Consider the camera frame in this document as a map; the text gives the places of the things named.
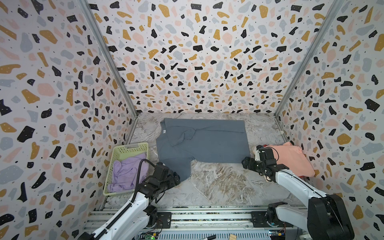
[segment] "patterned wall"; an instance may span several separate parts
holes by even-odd
[[[90,0],[138,112],[274,112],[331,0]]]
[[[0,8],[0,238],[74,239],[130,113],[76,2]]]
[[[278,117],[313,184],[345,202],[355,239],[384,231],[384,1],[346,1]]]

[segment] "purple cloth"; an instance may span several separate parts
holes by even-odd
[[[114,161],[112,170],[112,183],[108,185],[108,191],[120,192],[124,190],[134,189],[139,163],[142,159],[145,159],[146,157],[147,153],[143,152],[134,157],[129,157],[125,160],[122,160],[121,162]],[[149,164],[147,162],[143,162],[141,164],[139,183],[142,183],[143,180],[147,177],[148,169]]]

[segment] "wire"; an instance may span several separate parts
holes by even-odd
[[[141,171],[141,165],[142,163],[146,161],[148,162],[150,165],[152,165],[153,167],[155,167],[155,165],[153,163],[151,163],[148,159],[142,159],[139,163],[139,168],[137,169],[137,177],[136,177],[136,185],[135,185],[135,192],[133,193],[133,197],[132,197],[132,200],[131,202],[133,203],[136,199],[136,195],[137,195],[137,192],[139,191],[139,181],[140,181],[140,171]]]

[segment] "yellow-green basket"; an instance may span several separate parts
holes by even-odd
[[[122,161],[127,159],[128,157],[134,157],[140,153],[146,152],[147,159],[149,159],[149,151],[148,151],[148,143],[147,142],[139,142],[128,145],[116,146],[113,148],[111,162],[109,163],[107,179],[104,184],[104,196],[111,196],[116,194],[124,194],[129,192],[134,192],[134,189],[124,190],[120,192],[108,192],[108,184],[112,183],[112,171],[113,171],[113,162],[114,161]]]

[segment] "marble surface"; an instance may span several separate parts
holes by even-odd
[[[160,122],[164,118],[184,119],[229,119],[244,120],[248,144],[251,148],[264,144],[283,144],[272,114],[161,114],[141,113],[131,143],[148,142],[149,160],[159,161],[156,138],[161,132]],[[180,185],[166,191],[159,206],[203,206],[203,205],[268,205],[286,201],[292,205],[302,205],[284,187],[267,182],[258,173],[243,169],[239,164],[204,163],[198,159],[191,162],[191,177]],[[123,205],[130,194],[108,198],[106,207]]]

